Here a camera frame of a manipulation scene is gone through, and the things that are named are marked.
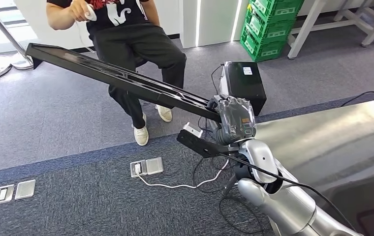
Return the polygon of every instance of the man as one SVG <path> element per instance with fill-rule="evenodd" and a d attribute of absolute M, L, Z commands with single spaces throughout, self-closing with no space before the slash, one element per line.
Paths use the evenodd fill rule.
<path fill-rule="evenodd" d="M 88 4 L 97 21 L 87 20 Z M 159 26 L 154 0 L 47 0 L 46 12 L 55 30 L 88 21 L 87 30 L 100 60 L 135 71 L 138 55 L 162 70 L 164 82 L 183 88 L 186 56 Z M 139 99 L 115 86 L 109 86 L 109 94 L 132 117 L 136 142 L 146 145 L 149 135 Z M 172 120 L 170 109 L 158 105 L 156 109 L 165 122 Z"/>

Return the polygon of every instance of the stacked crates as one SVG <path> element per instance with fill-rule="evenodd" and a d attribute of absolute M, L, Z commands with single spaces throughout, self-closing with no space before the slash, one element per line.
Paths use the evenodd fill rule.
<path fill-rule="evenodd" d="M 275 59 L 287 41 L 304 0 L 250 0 L 241 44 L 253 61 Z"/>

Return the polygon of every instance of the black pants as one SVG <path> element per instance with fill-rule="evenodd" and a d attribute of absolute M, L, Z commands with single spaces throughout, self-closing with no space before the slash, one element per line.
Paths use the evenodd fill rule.
<path fill-rule="evenodd" d="M 164 82 L 183 88 L 187 58 L 161 27 L 145 23 L 105 29 L 94 35 L 93 43 L 100 60 L 135 71 L 134 55 L 139 55 L 161 69 Z M 109 94 L 132 117 L 133 126 L 145 126 L 134 94 L 112 85 Z"/>

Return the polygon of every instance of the white sneaker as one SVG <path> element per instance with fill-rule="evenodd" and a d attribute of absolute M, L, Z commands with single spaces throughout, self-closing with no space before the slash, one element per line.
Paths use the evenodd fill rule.
<path fill-rule="evenodd" d="M 141 128 L 141 129 L 137 129 L 137 128 L 133 128 L 134 129 L 134 134 L 135 134 L 135 140 L 136 142 L 138 143 L 139 146 L 145 146 L 147 143 L 148 143 L 148 140 L 149 140 L 149 134 L 148 134 L 148 130 L 147 130 L 147 116 L 144 115 L 142 116 L 142 118 L 144 119 L 145 121 L 145 127 Z"/>
<path fill-rule="evenodd" d="M 163 121 L 170 122 L 173 120 L 173 114 L 171 113 L 171 109 L 160 105 L 156 105 L 155 109 L 158 110 L 158 114 Z"/>

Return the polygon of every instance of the gray carpet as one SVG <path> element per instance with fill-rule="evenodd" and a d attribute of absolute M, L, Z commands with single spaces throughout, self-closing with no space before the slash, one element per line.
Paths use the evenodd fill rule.
<path fill-rule="evenodd" d="M 268 96 L 262 114 L 355 96 L 374 90 L 374 43 L 355 26 L 310 33 L 298 58 L 259 64 Z M 185 49 L 185 89 L 214 93 L 210 73 L 226 60 L 250 60 L 238 42 Z M 139 71 L 161 78 L 154 64 Z M 174 121 L 144 108 L 151 138 L 178 132 L 197 116 L 174 109 Z M 44 63 L 0 78 L 0 170 L 134 142 L 131 120 L 107 94 L 107 85 Z"/>
<path fill-rule="evenodd" d="M 348 99 L 260 116 L 258 121 L 331 109 Z M 370 100 L 374 94 L 353 103 Z M 130 177 L 130 162 L 155 157 L 162 158 L 164 172 L 145 177 L 149 183 L 192 184 L 200 157 L 179 144 L 176 135 L 152 139 L 146 147 L 130 143 L 0 170 L 0 186 L 36 179 L 33 197 L 0 204 L 0 236 L 246 235 L 222 218 L 218 209 L 221 193 L 148 187 Z M 224 162 L 215 158 L 214 166 L 220 168 Z M 195 181 L 213 178 L 214 166 L 210 159 L 204 160 Z M 231 171 L 222 172 L 201 189 L 219 189 L 231 175 Z M 236 189 L 230 196 L 240 198 Z M 252 212 L 232 200 L 222 203 L 221 212 L 243 231 L 273 236 L 268 218 L 244 203 Z"/>

